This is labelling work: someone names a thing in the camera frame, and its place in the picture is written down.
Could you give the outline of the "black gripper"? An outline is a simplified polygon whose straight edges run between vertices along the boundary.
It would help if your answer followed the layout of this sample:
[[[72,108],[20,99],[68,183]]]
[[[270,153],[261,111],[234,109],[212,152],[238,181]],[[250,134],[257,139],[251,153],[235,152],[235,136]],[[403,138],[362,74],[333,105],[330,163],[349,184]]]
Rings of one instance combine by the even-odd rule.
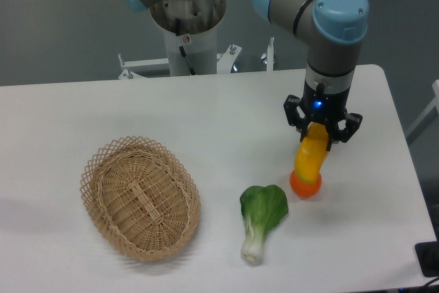
[[[336,94],[319,94],[305,82],[302,99],[287,96],[283,108],[288,124],[300,133],[300,142],[307,136],[311,122],[326,125],[327,152],[331,151],[333,144],[346,143],[359,130],[363,116],[346,112],[350,89]]]

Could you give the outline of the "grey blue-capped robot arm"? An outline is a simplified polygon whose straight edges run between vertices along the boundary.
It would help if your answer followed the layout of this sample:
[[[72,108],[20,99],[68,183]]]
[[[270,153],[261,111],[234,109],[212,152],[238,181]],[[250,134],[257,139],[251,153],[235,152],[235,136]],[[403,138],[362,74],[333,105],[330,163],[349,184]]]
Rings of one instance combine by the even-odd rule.
[[[173,75],[215,73],[214,43],[201,43],[224,18],[225,0],[124,0],[136,12],[149,10],[171,37],[167,57]],[[327,145],[347,142],[361,115],[346,109],[361,43],[368,30],[368,0],[252,0],[255,11],[308,46],[304,91],[290,95],[288,124],[302,138],[322,124]]]

